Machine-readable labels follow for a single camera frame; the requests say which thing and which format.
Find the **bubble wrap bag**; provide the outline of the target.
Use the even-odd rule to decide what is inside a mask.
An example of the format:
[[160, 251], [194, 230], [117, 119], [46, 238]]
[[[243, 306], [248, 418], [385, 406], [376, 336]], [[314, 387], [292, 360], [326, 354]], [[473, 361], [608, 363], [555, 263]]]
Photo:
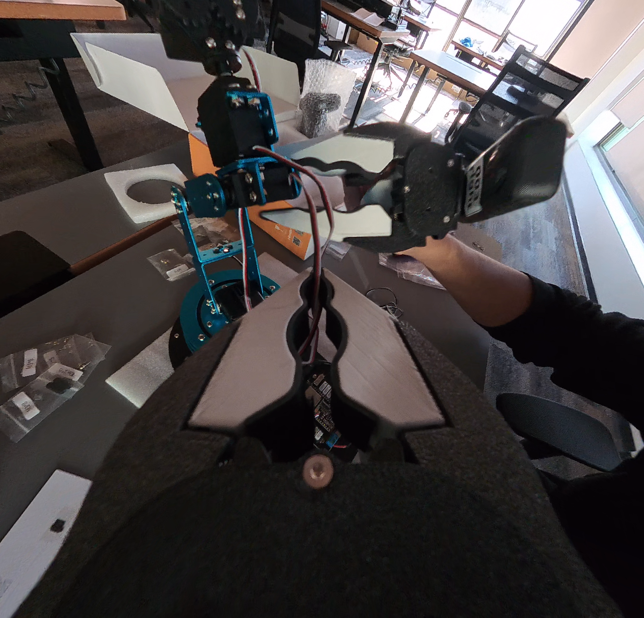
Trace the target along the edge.
[[357, 73], [326, 59], [308, 59], [298, 104], [297, 128], [314, 139], [339, 130]]

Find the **orange white cardboard box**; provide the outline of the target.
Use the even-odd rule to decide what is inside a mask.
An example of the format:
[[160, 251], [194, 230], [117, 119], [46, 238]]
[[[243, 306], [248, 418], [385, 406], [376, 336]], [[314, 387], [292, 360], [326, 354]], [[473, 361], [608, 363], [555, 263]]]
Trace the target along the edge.
[[[188, 133], [193, 174], [214, 173], [205, 137], [197, 127], [197, 102], [211, 84], [202, 64], [169, 59], [159, 34], [73, 34], [81, 58], [97, 88]], [[294, 63], [250, 49], [262, 91], [272, 102], [278, 127], [278, 152], [305, 165], [318, 159], [332, 164], [348, 160], [343, 136], [307, 139], [296, 128], [300, 103]]]

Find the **person's right forearm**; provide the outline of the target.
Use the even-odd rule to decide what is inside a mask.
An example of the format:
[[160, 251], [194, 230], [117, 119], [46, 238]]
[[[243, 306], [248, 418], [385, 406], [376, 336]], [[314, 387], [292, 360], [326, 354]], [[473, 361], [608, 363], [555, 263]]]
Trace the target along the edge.
[[643, 432], [643, 320], [446, 240], [431, 271], [471, 318], [522, 364], [621, 414]]

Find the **small clear parts bag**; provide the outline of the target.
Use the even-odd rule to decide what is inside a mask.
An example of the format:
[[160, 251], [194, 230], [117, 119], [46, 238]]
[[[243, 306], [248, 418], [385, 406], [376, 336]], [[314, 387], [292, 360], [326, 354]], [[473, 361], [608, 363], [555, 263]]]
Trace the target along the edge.
[[79, 380], [85, 382], [110, 349], [109, 344], [97, 340], [92, 332], [70, 334], [45, 344], [44, 365], [61, 364], [74, 368], [82, 373]]
[[222, 252], [241, 241], [237, 227], [224, 219], [190, 218], [189, 224], [199, 252]]
[[1, 357], [1, 391], [9, 393], [21, 388], [47, 371], [50, 363], [44, 354], [46, 344]]
[[19, 442], [83, 388], [85, 373], [56, 363], [1, 406], [1, 432]]

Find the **black mesh office chair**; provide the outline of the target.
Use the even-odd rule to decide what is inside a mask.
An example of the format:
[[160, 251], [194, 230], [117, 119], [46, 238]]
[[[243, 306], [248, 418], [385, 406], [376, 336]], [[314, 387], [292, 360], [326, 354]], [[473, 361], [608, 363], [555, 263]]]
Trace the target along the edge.
[[589, 82], [520, 45], [465, 121], [452, 124], [445, 143], [483, 151], [522, 120], [556, 117]]

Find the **flat clear plastic bag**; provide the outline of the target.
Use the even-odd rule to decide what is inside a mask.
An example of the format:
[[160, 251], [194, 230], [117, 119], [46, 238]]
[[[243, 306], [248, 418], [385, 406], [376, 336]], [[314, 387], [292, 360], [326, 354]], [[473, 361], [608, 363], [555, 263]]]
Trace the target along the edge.
[[439, 290], [445, 289], [429, 269], [408, 255], [379, 253], [378, 261], [382, 267], [392, 270], [401, 279]]

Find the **control circuit board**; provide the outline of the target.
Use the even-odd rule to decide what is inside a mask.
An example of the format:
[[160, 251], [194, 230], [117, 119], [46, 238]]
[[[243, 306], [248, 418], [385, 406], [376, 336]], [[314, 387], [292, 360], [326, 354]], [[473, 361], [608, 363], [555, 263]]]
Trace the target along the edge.
[[307, 366], [305, 372], [305, 396], [312, 406], [314, 417], [313, 446], [345, 463], [358, 463], [357, 446], [338, 429], [332, 416], [330, 367], [328, 361], [318, 358]]

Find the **small clear nut bag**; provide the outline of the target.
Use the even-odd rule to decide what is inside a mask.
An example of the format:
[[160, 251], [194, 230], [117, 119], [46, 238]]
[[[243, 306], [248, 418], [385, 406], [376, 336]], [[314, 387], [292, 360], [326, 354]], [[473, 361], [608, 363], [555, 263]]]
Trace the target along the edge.
[[168, 282], [176, 282], [195, 272], [190, 253], [180, 254], [168, 249], [147, 258], [148, 262]]

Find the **person's right hand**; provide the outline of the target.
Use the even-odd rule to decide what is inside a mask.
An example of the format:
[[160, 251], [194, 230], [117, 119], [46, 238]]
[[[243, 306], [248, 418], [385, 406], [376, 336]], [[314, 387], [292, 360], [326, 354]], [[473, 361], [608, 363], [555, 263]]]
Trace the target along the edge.
[[428, 237], [424, 246], [394, 254], [420, 262], [449, 291], [467, 283], [469, 273], [479, 259], [478, 252], [452, 234], [442, 239]]

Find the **white foam square with hole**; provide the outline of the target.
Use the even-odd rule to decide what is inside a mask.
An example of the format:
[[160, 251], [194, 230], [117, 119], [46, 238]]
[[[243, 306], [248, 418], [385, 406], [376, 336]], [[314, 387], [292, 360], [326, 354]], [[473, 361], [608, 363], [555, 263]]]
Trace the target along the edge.
[[104, 174], [104, 179], [111, 189], [121, 208], [135, 224], [154, 222], [175, 214], [170, 197], [161, 203], [145, 203], [135, 200], [128, 191], [135, 184], [143, 181], [167, 181], [171, 186], [185, 187], [188, 178], [175, 164], [161, 164], [143, 168], [111, 171]]

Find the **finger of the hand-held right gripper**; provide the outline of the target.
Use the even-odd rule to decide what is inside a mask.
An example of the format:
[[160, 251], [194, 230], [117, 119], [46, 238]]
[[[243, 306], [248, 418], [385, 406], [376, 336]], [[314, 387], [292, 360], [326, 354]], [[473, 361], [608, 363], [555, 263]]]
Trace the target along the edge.
[[405, 176], [412, 148], [427, 142], [428, 134], [412, 125], [378, 122], [293, 145], [291, 160], [321, 175], [350, 179], [355, 186], [395, 186]]
[[[378, 204], [361, 206], [347, 213], [333, 210], [334, 229], [330, 226], [325, 208], [313, 202], [317, 217], [320, 243], [354, 241], [376, 251], [395, 251], [398, 241], [393, 233], [393, 221]], [[313, 228], [309, 204], [304, 195], [291, 204], [289, 201], [268, 203], [259, 207], [259, 228], [288, 251], [314, 251]]]

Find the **instruction booklet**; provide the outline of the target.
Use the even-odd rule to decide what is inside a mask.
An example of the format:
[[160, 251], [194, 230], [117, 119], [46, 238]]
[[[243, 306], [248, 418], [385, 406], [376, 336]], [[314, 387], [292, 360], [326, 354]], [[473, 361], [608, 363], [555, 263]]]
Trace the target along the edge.
[[60, 551], [92, 485], [56, 470], [1, 541], [1, 616], [12, 617]]

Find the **adjoining grey desk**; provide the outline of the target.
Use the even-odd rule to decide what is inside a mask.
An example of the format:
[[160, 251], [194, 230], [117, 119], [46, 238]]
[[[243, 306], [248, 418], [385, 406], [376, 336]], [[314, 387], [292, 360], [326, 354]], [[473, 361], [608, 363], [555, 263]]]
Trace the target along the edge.
[[[107, 168], [107, 171], [175, 164], [192, 178], [187, 138], [157, 152], [135, 157]], [[128, 194], [140, 202], [157, 204], [170, 200], [171, 183], [143, 181]], [[1, 235], [24, 231], [70, 265], [117, 243], [150, 224], [134, 223], [104, 180], [104, 171], [94, 171], [56, 185], [1, 202]], [[171, 225], [145, 244], [152, 252], [170, 248], [185, 254], [180, 232]]]

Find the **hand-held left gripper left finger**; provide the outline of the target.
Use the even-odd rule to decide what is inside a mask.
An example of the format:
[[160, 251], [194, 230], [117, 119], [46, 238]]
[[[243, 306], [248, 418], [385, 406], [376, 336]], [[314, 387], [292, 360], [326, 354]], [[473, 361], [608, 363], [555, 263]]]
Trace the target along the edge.
[[200, 397], [189, 427], [241, 434], [290, 399], [302, 379], [300, 346], [309, 335], [306, 269], [241, 318]]

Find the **white foam sheet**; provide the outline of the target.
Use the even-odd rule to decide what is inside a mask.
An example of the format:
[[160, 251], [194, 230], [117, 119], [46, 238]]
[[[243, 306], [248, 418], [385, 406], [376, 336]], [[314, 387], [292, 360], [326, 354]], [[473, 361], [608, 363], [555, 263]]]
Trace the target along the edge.
[[[290, 282], [297, 272], [275, 259], [267, 252], [258, 257], [261, 273], [280, 286]], [[169, 356], [168, 329], [152, 344], [133, 357], [118, 371], [106, 379], [106, 384], [125, 397], [130, 404], [141, 408], [153, 392], [174, 372]]]

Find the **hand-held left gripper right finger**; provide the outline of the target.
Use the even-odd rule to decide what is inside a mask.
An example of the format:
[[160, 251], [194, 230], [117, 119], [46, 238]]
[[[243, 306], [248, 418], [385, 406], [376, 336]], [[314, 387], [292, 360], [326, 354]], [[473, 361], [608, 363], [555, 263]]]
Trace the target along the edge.
[[446, 423], [395, 319], [329, 271], [326, 334], [332, 417], [340, 431], [411, 431]]

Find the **black desk flap panel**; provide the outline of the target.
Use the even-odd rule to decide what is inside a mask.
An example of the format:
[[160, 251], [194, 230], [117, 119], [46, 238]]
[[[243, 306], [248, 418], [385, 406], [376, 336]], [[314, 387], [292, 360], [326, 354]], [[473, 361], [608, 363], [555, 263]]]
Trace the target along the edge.
[[1, 317], [73, 279], [70, 265], [24, 231], [1, 236]]

